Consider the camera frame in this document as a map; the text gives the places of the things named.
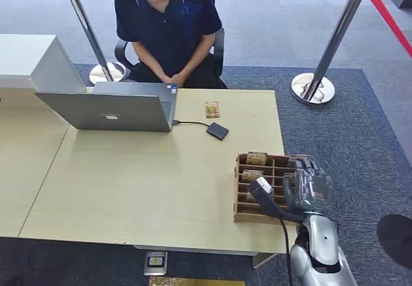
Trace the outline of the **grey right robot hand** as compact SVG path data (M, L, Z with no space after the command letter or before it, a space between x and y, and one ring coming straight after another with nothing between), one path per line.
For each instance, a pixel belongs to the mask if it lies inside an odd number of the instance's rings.
M282 185L288 211L324 214L331 208L332 179L319 163L309 155L291 155L287 167Z

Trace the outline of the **person's left hand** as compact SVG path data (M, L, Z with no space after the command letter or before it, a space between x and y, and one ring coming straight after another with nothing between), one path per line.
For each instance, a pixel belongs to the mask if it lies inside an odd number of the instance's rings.
M171 78L171 81L172 83L177 85L179 88L183 88L184 87L184 84L186 79L187 79L187 75L186 75L183 72L180 72L172 76Z

